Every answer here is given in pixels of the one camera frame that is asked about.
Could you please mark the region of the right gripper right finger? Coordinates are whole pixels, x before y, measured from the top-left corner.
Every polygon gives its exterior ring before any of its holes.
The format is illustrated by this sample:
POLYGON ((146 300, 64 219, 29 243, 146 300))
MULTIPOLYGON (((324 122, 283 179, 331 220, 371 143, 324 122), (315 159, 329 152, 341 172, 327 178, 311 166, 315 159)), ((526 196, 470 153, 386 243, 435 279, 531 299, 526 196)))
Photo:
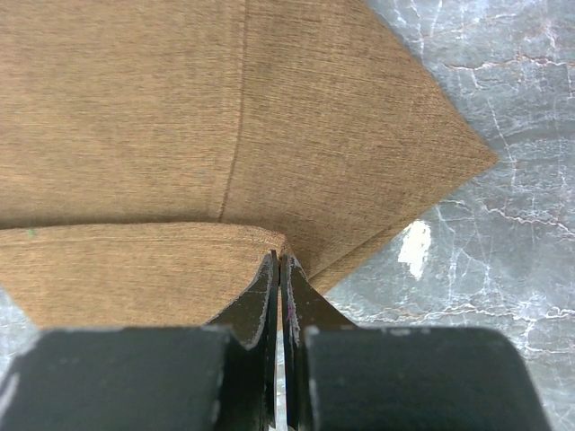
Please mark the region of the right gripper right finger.
POLYGON ((287 425, 294 430, 546 430, 526 365, 481 327, 362 327, 280 264, 287 425))

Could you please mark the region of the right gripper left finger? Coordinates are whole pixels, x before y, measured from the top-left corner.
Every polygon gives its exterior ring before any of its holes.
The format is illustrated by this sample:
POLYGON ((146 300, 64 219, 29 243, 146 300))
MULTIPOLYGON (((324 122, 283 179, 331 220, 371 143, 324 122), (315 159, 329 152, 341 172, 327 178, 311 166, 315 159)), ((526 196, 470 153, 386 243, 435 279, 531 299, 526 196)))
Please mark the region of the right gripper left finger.
POLYGON ((266 430, 279 260, 201 326, 44 330, 1 385, 4 430, 266 430))

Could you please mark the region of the brown cloth napkin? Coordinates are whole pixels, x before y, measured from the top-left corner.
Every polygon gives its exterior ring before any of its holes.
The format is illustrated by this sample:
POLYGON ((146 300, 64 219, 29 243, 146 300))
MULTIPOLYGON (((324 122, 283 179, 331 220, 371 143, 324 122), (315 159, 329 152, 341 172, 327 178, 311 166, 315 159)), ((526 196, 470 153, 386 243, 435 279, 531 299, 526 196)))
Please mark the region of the brown cloth napkin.
POLYGON ((40 328, 201 324, 269 251, 327 291, 496 160, 363 1, 1 4, 1 285, 40 328))

